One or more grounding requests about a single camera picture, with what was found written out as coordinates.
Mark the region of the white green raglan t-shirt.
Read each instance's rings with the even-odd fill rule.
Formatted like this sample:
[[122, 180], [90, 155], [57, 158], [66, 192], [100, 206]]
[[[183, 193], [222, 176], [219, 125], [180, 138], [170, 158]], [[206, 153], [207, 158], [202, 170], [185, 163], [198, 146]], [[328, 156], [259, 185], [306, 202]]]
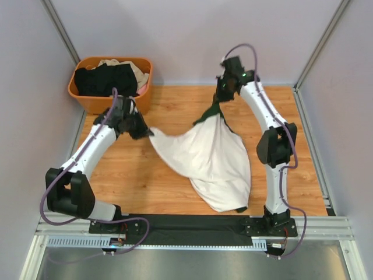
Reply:
[[151, 129], [150, 142], [165, 164], [190, 180], [216, 212], [245, 211], [251, 191], [251, 164], [242, 138], [213, 103], [186, 133], [166, 135]]

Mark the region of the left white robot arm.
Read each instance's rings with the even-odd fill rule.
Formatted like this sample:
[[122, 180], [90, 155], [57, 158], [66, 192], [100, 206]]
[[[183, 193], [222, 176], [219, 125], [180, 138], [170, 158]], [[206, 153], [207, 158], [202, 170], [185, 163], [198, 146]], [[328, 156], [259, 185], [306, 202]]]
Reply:
[[61, 167], [47, 171], [40, 208], [71, 216], [73, 220], [102, 221], [109, 234], [118, 233], [123, 222], [120, 207], [98, 200], [89, 180], [107, 149], [124, 133], [135, 140], [153, 134], [134, 98], [120, 96], [96, 117], [88, 136], [71, 158]]

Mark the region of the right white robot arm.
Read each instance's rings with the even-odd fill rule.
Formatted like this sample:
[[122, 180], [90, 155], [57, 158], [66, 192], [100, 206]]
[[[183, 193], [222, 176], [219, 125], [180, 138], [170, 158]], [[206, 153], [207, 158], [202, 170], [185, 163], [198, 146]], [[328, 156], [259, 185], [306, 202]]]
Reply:
[[224, 72], [217, 77], [214, 101], [229, 102], [239, 94], [262, 130], [256, 154], [266, 170], [264, 214], [261, 218], [245, 219], [245, 226], [254, 236], [282, 237], [294, 227], [287, 202], [287, 170], [293, 156], [297, 126], [278, 113], [256, 72], [245, 70], [238, 56], [223, 59], [221, 66]]

